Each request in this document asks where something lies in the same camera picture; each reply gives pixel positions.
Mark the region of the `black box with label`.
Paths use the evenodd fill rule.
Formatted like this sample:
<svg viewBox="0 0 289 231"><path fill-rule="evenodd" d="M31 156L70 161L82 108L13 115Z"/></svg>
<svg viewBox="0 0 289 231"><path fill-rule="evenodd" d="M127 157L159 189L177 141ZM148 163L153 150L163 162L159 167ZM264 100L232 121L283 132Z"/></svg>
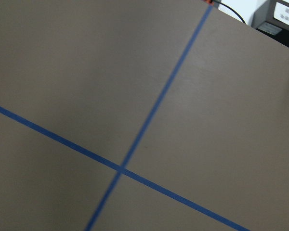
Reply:
<svg viewBox="0 0 289 231"><path fill-rule="evenodd" d="M266 0L255 11L251 27L289 48L289 0Z"/></svg>

